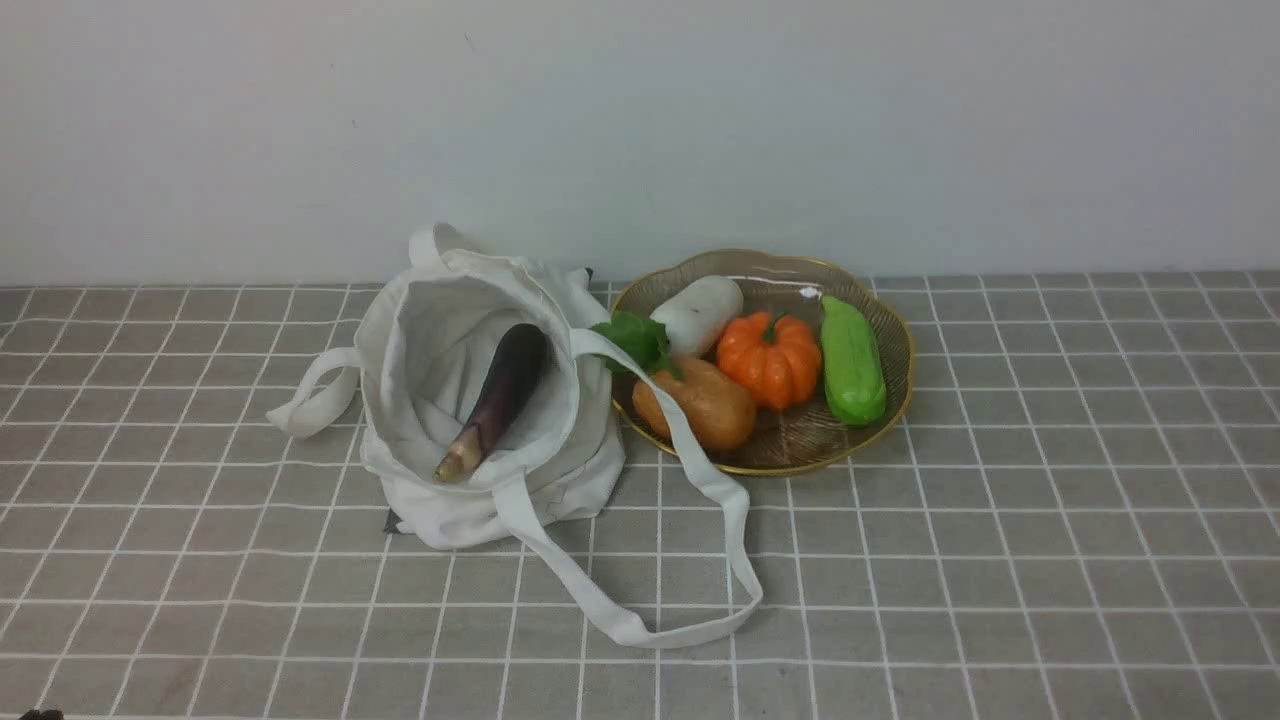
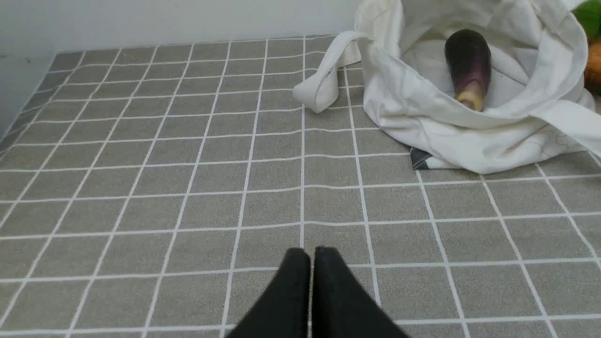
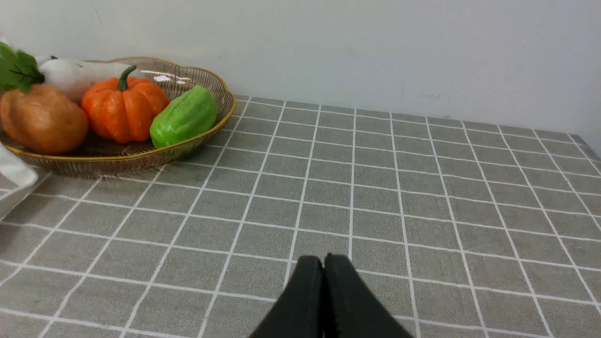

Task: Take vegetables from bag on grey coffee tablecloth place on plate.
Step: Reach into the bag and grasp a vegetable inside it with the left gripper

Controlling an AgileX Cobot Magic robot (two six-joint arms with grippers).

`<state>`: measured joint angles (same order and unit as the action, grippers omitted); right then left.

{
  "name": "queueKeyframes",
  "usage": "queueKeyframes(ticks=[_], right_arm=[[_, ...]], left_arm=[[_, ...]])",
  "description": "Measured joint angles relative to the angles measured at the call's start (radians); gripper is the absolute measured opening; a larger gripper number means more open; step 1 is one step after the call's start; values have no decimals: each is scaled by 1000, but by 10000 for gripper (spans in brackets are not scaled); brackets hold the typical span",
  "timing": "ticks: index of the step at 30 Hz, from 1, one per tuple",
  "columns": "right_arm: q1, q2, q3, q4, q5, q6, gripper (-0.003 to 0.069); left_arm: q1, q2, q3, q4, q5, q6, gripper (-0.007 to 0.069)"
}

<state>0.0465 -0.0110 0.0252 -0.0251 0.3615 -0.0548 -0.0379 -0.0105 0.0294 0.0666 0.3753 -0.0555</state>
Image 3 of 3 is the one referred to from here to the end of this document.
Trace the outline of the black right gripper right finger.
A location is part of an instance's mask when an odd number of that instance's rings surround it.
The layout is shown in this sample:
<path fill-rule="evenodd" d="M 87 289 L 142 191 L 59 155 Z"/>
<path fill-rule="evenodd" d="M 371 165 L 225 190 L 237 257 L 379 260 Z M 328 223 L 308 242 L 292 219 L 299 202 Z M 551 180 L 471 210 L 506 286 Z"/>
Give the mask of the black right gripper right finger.
<path fill-rule="evenodd" d="M 325 338 L 411 338 L 370 291 L 345 255 L 324 261 Z"/>

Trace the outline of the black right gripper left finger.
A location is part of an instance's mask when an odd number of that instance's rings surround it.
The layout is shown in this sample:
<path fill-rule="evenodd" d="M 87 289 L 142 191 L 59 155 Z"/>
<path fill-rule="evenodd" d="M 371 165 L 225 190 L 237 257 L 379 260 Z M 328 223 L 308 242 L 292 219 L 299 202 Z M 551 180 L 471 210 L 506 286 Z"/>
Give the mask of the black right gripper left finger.
<path fill-rule="evenodd" d="M 299 257 L 287 286 L 252 338 L 321 338 L 320 308 L 324 270 L 318 257 Z"/>

